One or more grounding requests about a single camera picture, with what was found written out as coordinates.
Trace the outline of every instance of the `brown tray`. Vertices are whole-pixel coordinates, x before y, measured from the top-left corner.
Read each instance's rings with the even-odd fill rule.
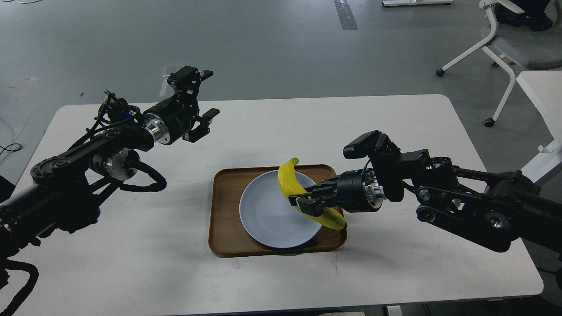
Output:
[[[212,190],[209,248],[217,256],[240,257],[252,255],[301,254],[304,252],[332,251],[347,239],[347,230],[340,231],[322,226],[320,231],[304,244],[288,249],[265,246],[254,240],[242,226],[238,205],[242,192],[257,176],[279,167],[224,169],[215,175]],[[336,175],[327,165],[296,166],[316,183]],[[340,207],[335,209],[343,215]]]

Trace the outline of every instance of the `floor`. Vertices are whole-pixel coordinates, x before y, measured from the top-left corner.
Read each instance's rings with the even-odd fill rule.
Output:
[[[480,40],[485,22],[476,1],[461,0],[392,8],[371,0],[3,2],[0,145],[24,148],[0,156],[0,175],[19,180],[61,106],[100,103],[105,89],[129,102],[157,102],[162,76],[183,65],[215,72],[202,86],[202,101],[444,94],[486,169],[519,169],[552,140],[521,88],[486,128],[507,75],[483,52],[442,78],[434,74]],[[554,174],[541,195],[562,202],[561,183],[562,174]],[[537,267],[562,268],[558,254],[527,246]],[[408,305],[402,312],[522,315],[539,303],[562,306],[554,275],[541,276],[545,290],[533,300]],[[379,307],[343,310],[382,315]]]

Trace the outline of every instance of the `light blue plate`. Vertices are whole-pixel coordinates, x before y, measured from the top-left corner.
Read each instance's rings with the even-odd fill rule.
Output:
[[[240,198],[240,220],[248,234],[266,246],[296,247],[313,238],[322,225],[289,204],[279,188],[277,173],[266,172],[248,184]],[[296,176],[304,187],[315,184],[302,173]]]

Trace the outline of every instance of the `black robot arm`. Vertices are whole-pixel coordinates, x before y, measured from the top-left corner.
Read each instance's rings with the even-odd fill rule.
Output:
[[[96,223],[100,205],[117,189],[157,192],[166,187],[166,179],[141,162],[135,150],[148,151],[155,142],[170,145],[179,138],[196,142],[207,135],[219,110],[210,109],[199,116],[197,95],[201,82],[212,75],[212,71],[199,72],[190,66],[170,74],[167,82],[174,95],[142,114],[138,107],[105,91],[107,97],[86,134],[66,152],[31,169],[34,184],[0,204],[0,288],[8,283],[6,269],[25,270],[31,275],[26,287],[0,314],[13,313],[37,280],[36,269],[7,258],[30,243],[39,246],[39,237],[45,238],[57,228],[73,233]],[[85,176],[88,169],[103,178],[89,184]],[[139,170],[154,183],[124,183]]]
[[[407,189],[420,202],[419,220],[488,249],[507,251],[511,241],[523,237],[562,252],[562,204],[540,198],[540,188],[520,170],[486,173],[454,166],[448,157],[430,157],[427,149],[402,153],[377,130],[359,136],[343,154],[347,159],[368,157],[372,168],[367,163],[307,187],[307,193],[289,197],[291,204],[298,201],[311,216],[336,205],[348,212],[370,212],[383,200],[402,201]],[[458,178],[486,182],[487,188],[477,192]]]

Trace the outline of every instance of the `banana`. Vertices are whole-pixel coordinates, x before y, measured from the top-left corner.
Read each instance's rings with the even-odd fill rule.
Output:
[[[306,190],[297,181],[297,177],[294,174],[294,166],[297,164],[298,158],[291,158],[279,167],[279,172],[277,173],[279,188],[281,189],[281,192],[283,192],[283,195],[285,195],[287,201],[289,200],[289,195],[306,193]],[[301,209],[298,206],[295,206],[294,208],[301,212]],[[347,227],[346,220],[343,218],[342,214],[338,213],[338,211],[332,209],[331,207],[325,207],[324,214],[319,217],[310,216],[304,213],[302,214],[331,229],[343,229]]]

